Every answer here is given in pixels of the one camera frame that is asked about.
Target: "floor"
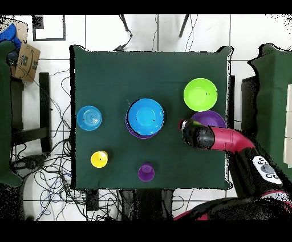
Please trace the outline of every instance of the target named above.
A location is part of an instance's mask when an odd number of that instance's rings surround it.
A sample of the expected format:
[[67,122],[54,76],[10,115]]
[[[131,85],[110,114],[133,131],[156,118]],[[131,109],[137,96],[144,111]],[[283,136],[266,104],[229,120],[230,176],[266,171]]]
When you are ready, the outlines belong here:
[[[236,94],[234,122],[236,129],[241,129],[241,82],[242,79],[253,76],[253,69],[247,64],[258,55],[258,48],[263,43],[273,43],[282,49],[292,46],[292,21],[291,15],[192,15],[186,24],[182,38],[179,32],[184,20],[184,14],[159,14],[157,20],[159,30],[157,30],[156,15],[125,15],[129,29],[133,38],[127,45],[126,51],[217,51],[221,46],[233,46],[234,53],[231,58],[231,74],[236,77]],[[109,51],[119,45],[127,43],[129,33],[117,15],[66,15],[66,40],[65,41],[33,41],[33,28],[31,16],[13,16],[13,18],[26,22],[29,27],[27,42],[41,51],[35,81],[38,82],[40,72],[49,72],[51,98],[60,106],[61,112],[66,110],[70,104],[70,97],[62,90],[61,81],[69,77],[69,45],[81,45],[91,51]],[[196,25],[192,35],[192,24]],[[36,38],[63,38],[63,22],[61,15],[44,15],[44,29],[36,30]],[[69,78],[63,81],[64,89],[70,91]],[[23,92],[23,122],[24,128],[39,127],[39,88],[35,83],[25,83]],[[64,114],[64,119],[71,124],[70,109]],[[60,123],[60,116],[56,108],[52,105],[51,128],[52,144],[63,140],[69,136],[68,128],[61,127],[57,131]],[[23,149],[23,145],[17,146],[15,152]],[[40,141],[27,143],[27,149],[22,155],[41,153]],[[52,152],[52,157],[58,157],[62,153],[61,147],[57,147]],[[66,167],[70,170],[70,162],[66,162]],[[27,215],[37,218],[42,213],[42,205],[46,205],[48,197],[44,193],[46,183],[42,180],[42,174],[30,175],[25,185],[24,204]],[[100,194],[107,194],[108,191],[100,191]],[[219,199],[222,197],[235,197],[234,189],[222,191],[219,189],[177,189],[173,197],[173,215],[177,216],[187,209],[190,209],[205,201]],[[107,194],[102,197],[100,205],[106,205],[108,198],[114,195]],[[64,202],[58,198],[53,200],[47,211],[40,217],[40,221],[56,220],[56,215],[63,209],[63,214],[58,220],[85,220],[76,205],[68,204],[64,208]],[[116,216],[116,208],[111,207],[110,215]]]

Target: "plastic bowl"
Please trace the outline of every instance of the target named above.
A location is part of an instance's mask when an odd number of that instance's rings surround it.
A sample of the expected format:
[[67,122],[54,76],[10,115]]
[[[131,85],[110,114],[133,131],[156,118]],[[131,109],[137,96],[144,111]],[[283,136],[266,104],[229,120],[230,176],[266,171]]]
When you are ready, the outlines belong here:
[[139,138],[139,139],[149,139],[153,136],[155,136],[157,134],[157,132],[153,135],[139,135],[137,133],[135,133],[133,130],[131,130],[131,128],[129,127],[128,125],[128,122],[127,122],[127,115],[125,116],[125,126],[127,127],[127,130],[130,132],[131,135],[135,136],[136,138]]
[[139,99],[128,109],[128,127],[139,135],[153,135],[162,128],[163,123],[163,108],[152,99]]
[[198,121],[205,126],[209,125],[214,127],[226,128],[224,118],[219,113],[212,110],[197,112],[191,117],[191,119]]
[[185,104],[194,111],[203,112],[212,108],[217,101],[217,89],[205,78],[190,81],[184,90]]
[[97,129],[102,123],[102,114],[93,106],[85,106],[77,113],[77,124],[86,131]]

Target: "lime green bowl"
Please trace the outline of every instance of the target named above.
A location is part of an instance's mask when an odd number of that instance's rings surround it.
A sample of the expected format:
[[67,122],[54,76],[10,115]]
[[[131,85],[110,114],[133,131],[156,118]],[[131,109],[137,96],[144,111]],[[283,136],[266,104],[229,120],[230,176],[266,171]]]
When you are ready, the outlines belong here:
[[185,104],[194,111],[207,111],[217,101],[217,89],[213,82],[205,78],[190,81],[184,90]]

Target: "blue bowl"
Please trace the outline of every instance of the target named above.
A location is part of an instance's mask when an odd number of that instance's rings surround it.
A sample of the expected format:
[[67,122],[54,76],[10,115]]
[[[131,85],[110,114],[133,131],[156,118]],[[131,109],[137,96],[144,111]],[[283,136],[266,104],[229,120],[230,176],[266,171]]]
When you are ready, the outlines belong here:
[[97,129],[102,123],[102,114],[93,106],[84,106],[77,113],[77,124],[86,131]]
[[130,129],[135,133],[139,135],[153,135],[163,126],[163,108],[152,99],[139,99],[129,107],[127,122]]

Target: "plastic cup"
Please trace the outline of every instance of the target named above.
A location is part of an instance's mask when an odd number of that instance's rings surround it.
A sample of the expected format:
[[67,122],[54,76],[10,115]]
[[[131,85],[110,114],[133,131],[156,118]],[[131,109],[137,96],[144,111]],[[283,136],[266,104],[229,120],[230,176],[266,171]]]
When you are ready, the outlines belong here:
[[97,129],[102,123],[102,114],[94,106],[84,106],[77,113],[77,124],[86,131]]
[[154,174],[154,169],[149,163],[143,164],[138,171],[138,177],[141,181],[144,182],[151,181],[154,177]]
[[92,154],[91,164],[96,168],[103,168],[108,161],[108,154],[105,151],[98,151]]

